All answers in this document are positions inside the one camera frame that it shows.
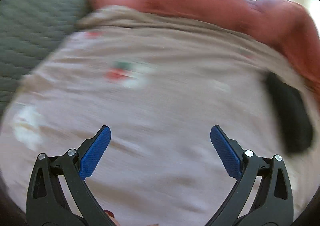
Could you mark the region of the left hand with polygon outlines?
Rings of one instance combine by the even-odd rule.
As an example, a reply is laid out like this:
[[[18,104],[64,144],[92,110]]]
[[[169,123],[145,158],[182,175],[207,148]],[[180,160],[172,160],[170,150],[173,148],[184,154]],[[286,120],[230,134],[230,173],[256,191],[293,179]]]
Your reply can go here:
[[[112,222],[116,225],[116,226],[120,226],[119,222],[116,220],[114,214],[109,211],[109,210],[104,210],[104,213],[108,215],[108,217],[112,220]]]

